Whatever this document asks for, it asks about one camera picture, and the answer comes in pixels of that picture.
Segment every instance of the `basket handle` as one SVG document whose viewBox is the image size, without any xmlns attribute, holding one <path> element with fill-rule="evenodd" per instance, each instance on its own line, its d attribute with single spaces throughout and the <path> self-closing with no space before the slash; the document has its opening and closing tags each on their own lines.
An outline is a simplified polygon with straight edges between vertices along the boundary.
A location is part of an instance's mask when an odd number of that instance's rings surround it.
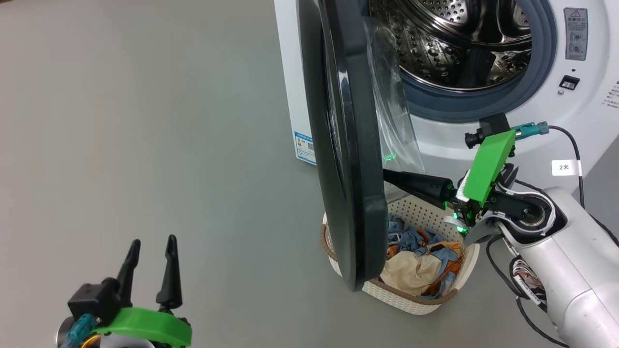
<svg viewBox="0 0 619 348">
<path fill-rule="evenodd" d="M 327 237 L 326 237 L 326 233 L 327 233 L 327 225 L 322 224 L 322 226 L 320 227 L 320 242 L 322 244 L 322 248 L 324 249 L 324 252 L 327 253 L 327 255 L 332 258 L 333 260 L 335 260 L 337 262 L 337 256 L 335 255 L 335 253 L 329 248 L 329 246 L 327 245 Z M 452 289 L 447 295 L 440 297 L 440 298 L 436 298 L 436 299 L 429 299 L 429 298 L 420 298 L 417 296 L 413 296 L 410 294 L 407 294 L 401 290 L 398 290 L 394 287 L 390 287 L 389 285 L 379 281 L 378 279 L 372 279 L 370 280 L 370 282 L 384 290 L 387 290 L 388 292 L 392 292 L 400 297 L 404 297 L 409 301 L 415 302 L 415 303 L 419 303 L 420 305 L 426 305 L 426 306 L 437 306 L 437 305 L 442 305 L 445 302 L 451 300 L 452 298 L 454 298 L 454 296 L 457 295 L 458 293 L 458 289 Z"/>
</svg>

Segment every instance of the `open black door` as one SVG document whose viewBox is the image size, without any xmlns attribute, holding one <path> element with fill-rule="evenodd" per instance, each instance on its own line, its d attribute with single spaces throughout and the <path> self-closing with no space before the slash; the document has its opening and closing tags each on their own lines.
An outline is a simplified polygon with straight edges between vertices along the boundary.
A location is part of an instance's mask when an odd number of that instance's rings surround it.
<svg viewBox="0 0 619 348">
<path fill-rule="evenodd" d="M 378 277 L 387 248 L 381 144 L 357 0 L 299 0 L 303 73 L 329 229 L 352 290 Z"/>
</svg>

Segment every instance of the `green bracket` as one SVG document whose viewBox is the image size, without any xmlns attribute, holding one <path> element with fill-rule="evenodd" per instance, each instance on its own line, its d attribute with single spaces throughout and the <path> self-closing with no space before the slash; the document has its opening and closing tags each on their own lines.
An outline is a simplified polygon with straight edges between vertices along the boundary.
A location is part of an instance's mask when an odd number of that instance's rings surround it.
<svg viewBox="0 0 619 348">
<path fill-rule="evenodd" d="M 480 207 L 483 207 L 490 194 L 490 185 L 501 172 L 515 143 L 515 130 L 495 134 L 483 140 L 464 186 L 464 196 L 479 202 Z"/>
<path fill-rule="evenodd" d="M 191 327 L 177 317 L 139 307 L 122 308 L 109 326 L 94 332 L 147 339 L 169 344 L 172 348 L 191 346 L 192 334 Z"/>
</svg>

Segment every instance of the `woven basket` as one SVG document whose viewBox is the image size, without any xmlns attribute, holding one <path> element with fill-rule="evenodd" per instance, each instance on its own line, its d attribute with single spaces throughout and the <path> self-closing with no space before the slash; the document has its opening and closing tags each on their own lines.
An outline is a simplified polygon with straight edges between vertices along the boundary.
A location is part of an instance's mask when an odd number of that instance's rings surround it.
<svg viewBox="0 0 619 348">
<path fill-rule="evenodd" d="M 428 229 L 442 235 L 448 241 L 463 241 L 462 235 L 456 232 L 453 225 L 448 225 L 442 222 L 443 216 L 453 214 L 453 211 L 449 209 L 444 211 L 426 203 L 425 201 L 422 201 L 419 198 L 407 196 L 406 198 L 389 204 L 389 212 L 395 216 L 402 217 L 406 221 L 406 226 L 415 226 L 417 228 Z M 329 234 L 329 224 L 327 222 L 326 214 L 322 221 L 320 238 L 324 251 L 327 255 L 329 255 L 331 266 L 340 276 L 342 276 L 340 266 L 337 264 L 337 256 L 335 255 L 333 249 L 333 243 L 331 242 L 331 235 Z M 365 282 L 363 291 L 370 294 L 372 297 L 375 297 L 384 303 L 401 309 L 407 313 L 415 315 L 428 314 L 457 295 L 458 290 L 462 288 L 464 283 L 466 283 L 466 280 L 473 271 L 473 267 L 477 262 L 478 256 L 478 244 L 473 244 L 465 248 L 463 256 L 464 262 L 462 263 L 462 267 L 460 268 L 460 272 L 456 277 L 456 281 L 454 282 L 451 291 L 447 295 L 435 300 L 428 300 L 409 295 L 380 282 L 378 279 L 372 279 L 371 281 Z"/>
</svg>

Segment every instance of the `white washing machine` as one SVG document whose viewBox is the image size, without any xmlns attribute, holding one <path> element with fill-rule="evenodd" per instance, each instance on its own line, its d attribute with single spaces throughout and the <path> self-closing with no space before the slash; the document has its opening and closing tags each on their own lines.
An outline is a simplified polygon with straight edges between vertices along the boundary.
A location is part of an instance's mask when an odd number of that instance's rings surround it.
<svg viewBox="0 0 619 348">
<path fill-rule="evenodd" d="M 275 9 L 297 156 L 318 163 L 352 288 L 384 262 L 376 249 L 386 206 L 369 17 L 395 38 L 429 175 L 460 179 L 476 153 L 464 134 L 498 113 L 511 126 L 546 121 L 570 131 L 584 174 L 619 133 L 619 1 L 275 0 Z M 577 180 L 552 176 L 551 162 L 573 158 L 568 138 L 551 131 L 518 141 L 510 162 L 524 181 L 572 190 Z"/>
</svg>

